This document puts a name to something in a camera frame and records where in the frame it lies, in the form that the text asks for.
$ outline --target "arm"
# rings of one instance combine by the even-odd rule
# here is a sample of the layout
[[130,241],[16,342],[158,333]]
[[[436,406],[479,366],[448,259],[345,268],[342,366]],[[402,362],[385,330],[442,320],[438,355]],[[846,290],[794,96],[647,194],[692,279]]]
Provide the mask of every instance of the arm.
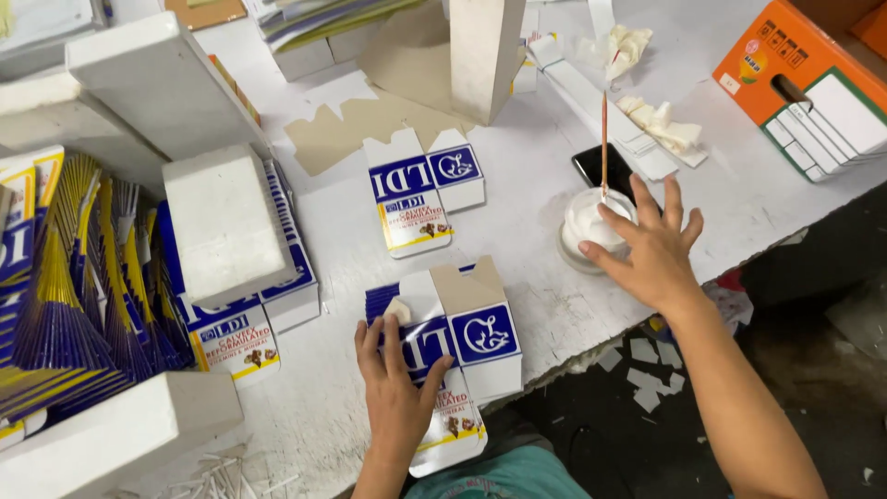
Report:
[[364,455],[352,499],[397,499],[435,409],[437,389],[452,364],[445,355],[428,372],[417,389],[406,372],[397,318],[385,318],[385,358],[377,349],[383,321],[368,328],[360,321],[354,335],[357,365],[366,383],[366,409],[370,416],[370,448]]
[[691,211],[681,231],[684,211],[674,177],[665,181],[661,218],[637,175],[632,175],[632,190],[640,226],[600,206],[603,218],[632,247],[630,261],[617,260],[592,242],[581,242],[579,248],[671,325],[711,448],[736,496],[827,497],[804,443],[696,282],[687,255],[702,232],[702,213]]

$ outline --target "glue jar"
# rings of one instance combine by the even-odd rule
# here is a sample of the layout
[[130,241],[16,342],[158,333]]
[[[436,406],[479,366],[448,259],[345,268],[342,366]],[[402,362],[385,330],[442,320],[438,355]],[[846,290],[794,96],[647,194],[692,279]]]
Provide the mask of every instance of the glue jar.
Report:
[[[569,202],[564,212],[563,224],[557,234],[558,252],[569,266],[582,273],[603,273],[597,265],[579,252],[581,241],[597,242],[605,250],[619,259],[628,258],[632,249],[619,234],[616,233],[598,213],[601,203],[601,189],[594,187],[585,190]],[[607,191],[607,206],[616,214],[638,223],[638,210],[622,193],[613,189]]]

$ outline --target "left hand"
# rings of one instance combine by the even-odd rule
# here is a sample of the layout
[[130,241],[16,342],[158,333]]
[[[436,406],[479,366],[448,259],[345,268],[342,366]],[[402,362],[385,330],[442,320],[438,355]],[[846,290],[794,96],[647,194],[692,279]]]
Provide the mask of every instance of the left hand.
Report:
[[366,408],[372,434],[366,458],[380,460],[380,464],[403,466],[405,470],[428,431],[437,391],[453,358],[444,355],[438,359],[422,388],[416,388],[406,372],[394,315],[385,317],[384,360],[379,355],[382,324],[382,319],[376,318],[368,328],[365,321],[360,321],[354,335],[357,365],[366,382]]

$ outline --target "concrete floor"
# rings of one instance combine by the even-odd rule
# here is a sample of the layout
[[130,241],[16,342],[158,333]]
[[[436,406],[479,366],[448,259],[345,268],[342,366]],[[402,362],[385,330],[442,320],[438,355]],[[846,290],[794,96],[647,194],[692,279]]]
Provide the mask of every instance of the concrete floor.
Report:
[[[882,186],[812,227],[805,243],[775,249],[744,269],[757,309],[737,341],[797,428],[832,497],[887,497],[887,362],[850,347],[822,315],[854,282],[887,266],[885,232]],[[839,243],[846,241],[851,248]],[[813,265],[821,262],[838,263]],[[834,272],[835,265],[843,271]],[[727,497],[708,442],[697,441],[705,432],[692,383],[648,415],[632,399],[628,368],[662,379],[672,369],[631,360],[627,350],[610,373],[591,366],[509,407],[552,441],[596,499]],[[867,467],[875,471],[870,485],[863,483]]]

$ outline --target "wooden stick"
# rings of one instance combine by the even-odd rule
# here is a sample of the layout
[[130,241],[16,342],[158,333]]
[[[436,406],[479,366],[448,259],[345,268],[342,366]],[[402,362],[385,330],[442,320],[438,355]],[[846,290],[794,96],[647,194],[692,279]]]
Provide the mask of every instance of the wooden stick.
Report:
[[603,109],[600,111],[603,121],[603,134],[600,150],[600,198],[607,202],[607,91],[604,91]]

